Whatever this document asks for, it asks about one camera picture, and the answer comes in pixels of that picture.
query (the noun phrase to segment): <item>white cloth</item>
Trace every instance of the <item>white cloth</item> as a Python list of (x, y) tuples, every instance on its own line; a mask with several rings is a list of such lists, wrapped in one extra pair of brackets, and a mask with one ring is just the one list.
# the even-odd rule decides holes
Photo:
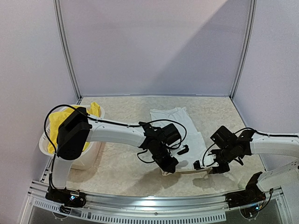
[[(194, 126), (191, 118), (187, 113), (187, 109), (185, 107), (180, 108), (176, 107), (172, 110), (161, 111), (161, 110), (150, 110), (150, 115), (152, 120), (157, 119), (169, 119), (179, 122), (184, 125), (187, 129), (186, 139), (182, 142), (182, 145), (179, 149), (175, 149), (171, 151), (171, 155), (174, 156), (178, 160), (178, 165), (176, 166), (176, 172), (187, 172), (194, 171), (193, 163), (196, 160), (202, 158), (204, 152), (206, 151), (206, 145), (202, 138), (200, 132), (197, 131)], [(168, 121), (159, 121), (153, 124), (153, 126), (164, 127), (171, 122)], [(174, 124), (181, 134), (182, 138), (185, 135), (185, 131), (182, 126), (178, 124)], [(189, 152), (183, 155), (177, 155), (177, 152), (184, 149), (183, 145), (188, 145)], [(170, 173), (162, 171), (162, 175), (169, 175)]]

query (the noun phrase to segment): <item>black cable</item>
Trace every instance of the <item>black cable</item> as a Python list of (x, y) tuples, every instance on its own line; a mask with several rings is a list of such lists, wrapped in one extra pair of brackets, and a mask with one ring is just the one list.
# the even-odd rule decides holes
[(216, 143), (212, 144), (212, 145), (211, 145), (209, 148), (207, 148), (207, 150), (205, 151), (204, 156), (202, 157), (202, 166), (203, 166), (203, 167), (205, 166), (205, 162), (204, 162), (204, 160), (205, 160), (206, 153), (207, 153), (207, 152), (209, 151), (209, 149), (212, 148), (215, 144), (216, 144)]
[(270, 193), (269, 200), (267, 201), (267, 203), (262, 208), (260, 208), (259, 210), (257, 210), (258, 212), (260, 212), (261, 210), (263, 210), (269, 204), (269, 202), (270, 202), (270, 200), (272, 198), (273, 188), (270, 189), (269, 193)]
[(234, 161), (238, 162), (241, 166), (244, 165), (244, 163), (240, 157), (238, 157), (238, 159), (234, 159)]
[(167, 146), (166, 144), (165, 144), (165, 147), (166, 147), (167, 149), (169, 149), (169, 150), (178, 149), (178, 148), (181, 147), (182, 142), (183, 142), (182, 137), (180, 137), (180, 138), (179, 138), (179, 143), (178, 143), (178, 144), (175, 144), (175, 145), (178, 145), (178, 147), (175, 147), (175, 148), (174, 148), (175, 145), (173, 145), (173, 146)]
[(156, 122), (159, 122), (159, 121), (169, 121), (171, 123), (175, 123), (175, 124), (178, 124), (180, 125), (184, 131), (185, 131), (185, 135), (183, 137), (183, 139), (181, 139), (181, 141), (178, 143), (179, 144), (179, 147), (181, 146), (182, 142), (185, 140), (186, 136), (187, 136), (187, 129), (185, 128), (184, 125), (182, 125), (181, 123), (177, 122), (177, 121), (174, 121), (174, 120), (169, 120), (169, 119), (157, 119), (157, 120), (152, 120), (152, 121), (149, 121), (149, 122), (145, 122), (144, 124), (141, 124), (141, 125), (127, 125), (127, 124), (123, 124), (123, 123), (118, 123), (118, 122), (113, 122), (113, 121), (109, 121), (109, 120), (101, 120), (101, 119), (95, 119), (95, 118), (92, 118), (84, 113), (82, 113), (80, 110), (77, 110), (77, 108), (71, 106), (71, 105), (67, 105), (67, 104), (62, 104), (62, 105), (58, 105), (56, 107), (54, 107), (49, 113), (51, 114), (51, 112), (59, 107), (62, 107), (62, 106), (66, 106), (66, 107), (69, 107), (75, 111), (77, 111), (78, 113), (81, 113), (82, 115), (86, 116), (88, 119), (90, 120), (93, 120), (93, 121), (97, 121), (97, 122), (102, 122), (102, 123), (107, 123), (107, 124), (112, 124), (112, 125), (119, 125), (119, 126), (125, 126), (125, 127), (142, 127), (142, 126), (145, 126), (145, 125), (148, 125), (148, 124), (152, 124), (152, 123), (156, 123)]
[(211, 165), (214, 165), (215, 163), (216, 163), (216, 161), (211, 163), (210, 165), (206, 165), (206, 167), (210, 167)]
[(47, 116), (46, 116), (46, 118), (45, 118), (45, 121), (44, 121), (44, 123), (43, 123), (43, 131), (44, 131), (44, 133), (45, 133), (47, 139), (49, 140), (49, 142), (51, 143), (51, 145), (52, 145), (53, 148), (54, 148), (54, 156), (53, 156), (53, 160), (52, 160), (52, 164), (51, 164), (51, 170), (50, 170), (50, 173), (49, 173), (49, 186), (52, 187), (52, 188), (54, 188), (55, 190), (57, 190), (57, 188), (56, 188), (56, 187), (54, 186), (54, 184), (53, 184), (52, 174), (53, 174), (54, 161), (55, 161), (55, 158), (56, 158), (57, 149), (56, 149), (54, 143), (51, 141), (50, 137), (48, 136), (48, 133), (47, 133), (47, 120), (48, 120), (50, 114), (51, 114), (54, 110), (56, 110), (57, 108), (62, 107), (62, 106), (69, 106), (69, 105), (67, 105), (67, 104), (62, 104), (62, 105), (58, 105), (58, 106), (55, 106), (54, 108), (52, 108), (52, 109), (48, 112), (48, 114), (47, 114)]
[(137, 157), (138, 157), (138, 159), (139, 159), (141, 162), (144, 162), (144, 163), (147, 163), (147, 164), (149, 164), (149, 163), (154, 163), (154, 162), (155, 162), (154, 160), (151, 161), (151, 162), (147, 162), (147, 161), (144, 161), (144, 160), (140, 159), (139, 155), (140, 155), (140, 154), (143, 154), (143, 153), (146, 153), (147, 151), (148, 151), (148, 150), (146, 149), (146, 150), (144, 150), (143, 152), (139, 152), (139, 153), (137, 153)]
[(299, 138), (298, 135), (295, 134), (267, 134), (267, 133), (263, 133), (263, 132), (259, 132), (256, 129), (252, 128), (252, 127), (245, 127), (240, 129), (239, 131), (235, 132), (234, 134), (239, 133), (240, 131), (246, 130), (246, 129), (250, 129), (252, 131), (254, 131), (257, 134), (263, 135), (263, 136), (269, 136), (269, 137), (290, 137), (290, 138)]
[(247, 130), (247, 129), (249, 129), (249, 130), (252, 130), (252, 131), (255, 131), (255, 132), (256, 132), (256, 130), (255, 130), (255, 129), (253, 129), (252, 127), (244, 127), (244, 128), (241, 128), (239, 131), (236, 131), (234, 134), (238, 134), (239, 132), (241, 132), (241, 131), (244, 131), (244, 130)]

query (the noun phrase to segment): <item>metal frame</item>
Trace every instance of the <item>metal frame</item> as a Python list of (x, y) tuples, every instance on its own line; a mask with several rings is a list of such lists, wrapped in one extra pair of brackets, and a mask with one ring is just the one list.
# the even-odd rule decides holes
[(236, 91), (237, 91), (237, 88), (238, 88), (238, 85), (240, 82), (241, 74), (243, 71), (243, 67), (245, 64), (245, 59), (246, 59), (246, 55), (248, 52), (250, 37), (251, 37), (251, 33), (252, 33), (252, 28), (253, 28), (255, 11), (256, 11), (256, 0), (251, 0), (241, 58), (239, 61), (237, 74), (236, 74), (235, 80), (233, 82), (233, 86), (232, 86), (232, 89), (230, 91), (230, 96), (229, 96), (232, 100), (235, 97), (235, 94), (236, 94)]
[[(30, 185), (26, 209), (21, 224), (27, 224), (33, 206), (54, 213), (59, 212), (60, 205), (46, 200), (48, 185), (33, 181)], [(215, 223), (225, 221), (225, 212), (229, 209), (225, 193), (187, 196), (187, 197), (135, 197), (87, 193), (87, 203), (83, 209), (73, 209), (71, 217), (101, 223), (135, 223), (135, 224), (171, 224), (171, 223)], [(272, 196), (279, 205), (283, 223), (292, 223), (281, 188), (276, 188)]]
[(76, 78), (76, 75), (75, 75), (74, 67), (73, 67), (72, 62), (71, 62), (69, 47), (68, 47), (66, 36), (65, 36), (60, 0), (53, 0), (53, 1), (54, 1), (54, 9), (55, 9), (55, 14), (56, 14), (58, 32), (59, 32), (59, 36), (60, 36), (62, 50), (63, 50), (63, 53), (64, 53), (66, 67), (68, 69), (68, 72), (69, 72), (69, 75), (70, 75), (70, 78), (71, 78), (71, 83), (72, 83), (72, 86), (74, 88), (75, 95), (76, 95), (77, 99), (81, 99), (81, 93), (80, 93), (79, 85), (78, 85), (77, 78)]
[[(74, 71), (74, 67), (73, 67), (72, 61), (71, 61), (71, 56), (70, 56), (70, 52), (69, 52), (69, 47), (68, 47), (66, 35), (65, 35), (60, 0), (53, 0), (53, 2), (54, 2), (54, 9), (55, 9), (56, 20), (57, 20), (57, 27), (58, 27), (60, 41), (61, 41), (61, 45), (62, 45), (62, 49), (63, 49), (63, 53), (64, 53), (64, 58), (65, 58), (66, 66), (67, 66), (67, 69), (68, 69), (68, 72), (69, 72), (69, 75), (70, 75), (70, 78), (71, 78), (71, 83), (72, 83), (72, 86), (73, 86), (74, 91), (75, 91), (75, 95), (76, 95), (78, 100), (81, 99), (82, 97), (94, 97), (94, 96), (82, 96), (82, 94), (80, 92), (79, 85), (78, 85), (77, 78), (76, 78), (75, 71)], [(215, 96), (214, 95), (198, 95), (198, 94), (192, 94), (192, 95), (181, 95), (181, 94), (173, 94), (172, 95), (172, 94), (170, 94), (169, 96), (230, 97), (231, 99), (234, 99), (237, 88), (238, 88), (238, 84), (240, 82), (241, 73), (242, 73), (244, 63), (245, 63), (245, 59), (246, 59), (246, 54), (248, 52), (248, 47), (249, 47), (249, 41), (250, 41), (250, 36), (251, 36), (251, 32), (252, 32), (252, 27), (253, 27), (255, 10), (256, 10), (256, 0), (251, 0), (249, 13), (248, 13), (246, 32), (245, 32), (245, 37), (244, 37), (244, 41), (243, 41), (243, 48), (242, 48), (241, 58), (240, 58), (240, 61), (239, 61), (237, 74), (235, 76), (230, 94), (228, 96), (226, 96), (226, 95), (219, 95), (219, 96), (218, 95), (215, 95)], [(142, 94), (124, 94), (124, 95), (115, 95), (115, 96), (112, 96), (112, 97), (117, 97), (117, 96), (144, 96), (144, 95), (142, 95)]]

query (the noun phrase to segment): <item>white basket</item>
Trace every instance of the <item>white basket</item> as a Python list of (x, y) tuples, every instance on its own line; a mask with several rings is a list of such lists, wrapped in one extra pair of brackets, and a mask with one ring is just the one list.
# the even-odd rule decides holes
[[(90, 109), (90, 105), (78, 105), (78, 106), (85, 107), (88, 110)], [(63, 111), (65, 109), (67, 109), (67, 107), (62, 107), (59, 111)], [(100, 118), (104, 118), (104, 116), (105, 116), (105, 110), (101, 107)], [(46, 131), (47, 134), (50, 135), (50, 125), (47, 126)], [(48, 144), (49, 144), (49, 140), (47, 139), (45, 133), (43, 133), (39, 140), (39, 144), (38, 144), (39, 149), (45, 155), (53, 157), (54, 154), (48, 153)], [(90, 142), (86, 150), (84, 150), (80, 155), (80, 157), (73, 162), (71, 167), (73, 169), (89, 169), (94, 164), (98, 156), (101, 144), (102, 143), (99, 141)]]

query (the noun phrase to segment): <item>beige tabletop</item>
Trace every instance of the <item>beige tabletop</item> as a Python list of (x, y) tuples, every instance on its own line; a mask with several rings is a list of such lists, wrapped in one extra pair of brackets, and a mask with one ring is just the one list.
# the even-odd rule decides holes
[[(221, 125), (232, 132), (244, 127), (229, 98), (87, 97), (81, 104), (93, 101), (105, 109), (105, 118), (128, 123), (150, 121), (150, 109), (186, 107), (207, 147), (212, 144), (210, 136)], [(105, 143), (90, 169), (71, 169), (67, 187), (126, 196), (194, 196), (243, 189), (254, 173), (264, 171), (260, 157), (253, 155), (243, 159), (244, 166), (231, 162), (230, 171), (224, 174), (201, 171), (162, 176), (156, 164), (138, 160), (136, 153), (140, 151), (129, 145)]]

